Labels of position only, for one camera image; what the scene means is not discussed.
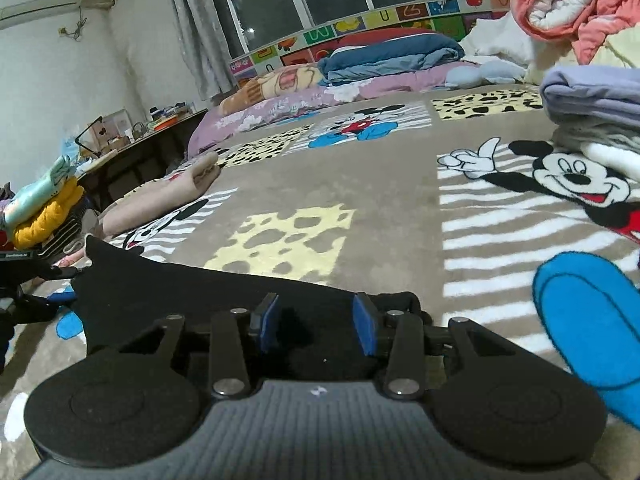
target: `pillow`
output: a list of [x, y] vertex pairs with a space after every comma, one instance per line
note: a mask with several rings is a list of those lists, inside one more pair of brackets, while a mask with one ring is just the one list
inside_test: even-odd
[[393, 38], [403, 38], [414, 36], [415, 34], [428, 34], [433, 32], [426, 28], [377, 28], [375, 30], [363, 30], [348, 36], [343, 36], [338, 40], [338, 47], [342, 46], [367, 46], [381, 41], [392, 40]]
[[315, 63], [284, 66], [273, 72], [249, 80], [238, 92], [224, 99], [218, 106], [220, 117], [246, 110], [265, 99], [293, 94], [316, 86], [322, 74]]

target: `light blue stuffed toy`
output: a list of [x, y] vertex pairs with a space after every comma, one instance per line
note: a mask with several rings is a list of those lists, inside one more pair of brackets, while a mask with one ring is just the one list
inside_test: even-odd
[[484, 84], [521, 82], [526, 70], [505, 61], [490, 61], [480, 66], [457, 66], [447, 73], [445, 86], [449, 89], [475, 88]]

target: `lavender folded towel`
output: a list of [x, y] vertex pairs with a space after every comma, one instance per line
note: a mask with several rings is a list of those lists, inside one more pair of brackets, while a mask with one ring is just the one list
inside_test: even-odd
[[549, 118], [557, 124], [590, 116], [640, 128], [640, 69], [555, 67], [543, 79], [540, 94]]

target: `pink clothing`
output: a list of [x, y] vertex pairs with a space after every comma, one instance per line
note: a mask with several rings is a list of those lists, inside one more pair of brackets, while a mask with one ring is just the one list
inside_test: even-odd
[[542, 41], [572, 40], [588, 64], [609, 34], [640, 22], [640, 0], [511, 0], [515, 21]]

